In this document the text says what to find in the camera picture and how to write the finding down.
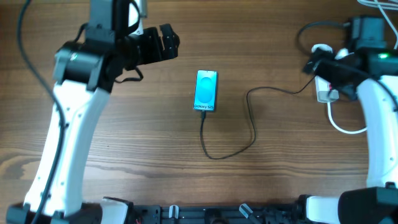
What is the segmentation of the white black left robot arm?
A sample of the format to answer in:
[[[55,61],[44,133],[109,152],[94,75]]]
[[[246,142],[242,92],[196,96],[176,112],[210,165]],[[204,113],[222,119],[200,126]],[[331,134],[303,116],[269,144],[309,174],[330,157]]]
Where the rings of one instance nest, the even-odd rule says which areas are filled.
[[[52,118],[35,179],[7,223],[136,223],[132,202],[86,202],[83,176],[95,127],[123,71],[176,58],[180,39],[169,24],[143,28],[145,1],[92,1],[78,39],[55,54]]]

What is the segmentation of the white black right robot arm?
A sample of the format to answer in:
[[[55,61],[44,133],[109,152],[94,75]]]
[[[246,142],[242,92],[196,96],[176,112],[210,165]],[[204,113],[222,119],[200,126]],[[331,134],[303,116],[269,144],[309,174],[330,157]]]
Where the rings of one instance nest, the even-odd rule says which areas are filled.
[[[344,47],[334,51],[317,44],[312,50],[300,42],[302,33],[316,26],[346,32]],[[317,21],[303,26],[295,38],[308,56],[303,72],[330,83],[361,104],[369,150],[366,188],[338,197],[302,195],[298,220],[309,223],[397,223],[397,51],[387,48],[384,19],[352,17],[345,23]]]

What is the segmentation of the white power strip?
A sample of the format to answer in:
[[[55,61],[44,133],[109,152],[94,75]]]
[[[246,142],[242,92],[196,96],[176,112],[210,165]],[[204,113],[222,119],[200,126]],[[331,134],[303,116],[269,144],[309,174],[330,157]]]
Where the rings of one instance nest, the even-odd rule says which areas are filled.
[[[322,49],[331,53],[333,52],[333,49],[327,44],[315,44],[312,47],[312,53],[314,53],[317,49]],[[324,80],[319,76],[315,77],[315,89],[317,94],[317,101],[319,103],[331,103],[340,98],[338,91],[332,90],[330,82]]]

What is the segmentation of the blue screen smartphone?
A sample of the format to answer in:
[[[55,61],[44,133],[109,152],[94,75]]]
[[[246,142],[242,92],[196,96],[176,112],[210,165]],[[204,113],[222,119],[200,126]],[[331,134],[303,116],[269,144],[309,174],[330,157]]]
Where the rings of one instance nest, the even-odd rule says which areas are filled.
[[[217,71],[197,71],[193,109],[214,112],[216,110],[217,86]]]

